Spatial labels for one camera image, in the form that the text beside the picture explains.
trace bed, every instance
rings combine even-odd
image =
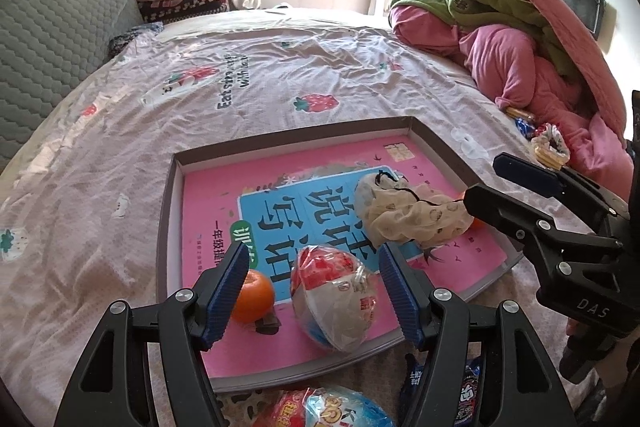
[[[220,103],[222,84],[215,81],[162,89],[190,68],[223,70],[230,54],[247,55],[249,69],[248,85],[233,89],[231,104]],[[330,94],[338,104],[296,110],[296,97],[307,94]],[[169,24],[157,36],[137,37],[72,90],[0,176],[0,226],[15,238],[0,250],[0,375],[33,424],[52,425],[79,353],[110,302],[156,302],[158,218],[173,153],[385,116],[418,118],[487,184],[552,214],[561,228],[585,232],[559,203],[493,174],[498,153],[528,154],[513,121],[463,68],[402,44],[386,20],[273,9]],[[476,301],[519,302],[557,364],[566,318],[537,304],[537,288],[524,260]],[[401,344],[314,383],[362,391],[395,416],[409,350]],[[159,420],[170,425],[158,351],[150,358]],[[565,381],[572,405],[595,382],[593,372],[580,385]],[[223,411],[241,422],[242,412],[230,407]]]

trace gray quilted headboard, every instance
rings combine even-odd
[[[0,172],[138,24],[136,0],[0,0]]]

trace pink blanket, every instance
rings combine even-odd
[[[626,111],[620,88],[591,34],[562,0],[530,0],[553,26],[586,85],[571,84],[536,54],[526,33],[488,25],[464,34],[418,7],[391,12],[398,38],[463,65],[480,91],[500,108],[526,108],[538,121],[556,124],[571,150],[570,165],[628,199],[633,174],[622,145]],[[589,107],[588,90],[596,111]]]

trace orange fruit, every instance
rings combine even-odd
[[[458,196],[458,199],[463,200],[464,198],[465,198],[465,193],[462,192],[462,194]],[[477,230],[483,226],[484,226],[484,221],[482,221],[481,219],[478,219],[477,217],[474,217],[474,220],[471,223],[471,226],[467,230]]]
[[[231,311],[231,318],[244,324],[255,322],[269,312],[275,299],[276,292],[269,278],[258,270],[249,270]]]

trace green clothing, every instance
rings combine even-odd
[[[540,54],[553,62],[560,75],[582,76],[551,25],[529,0],[392,0],[391,7],[395,6],[423,8],[451,26],[473,29],[504,24],[516,28],[536,40]]]

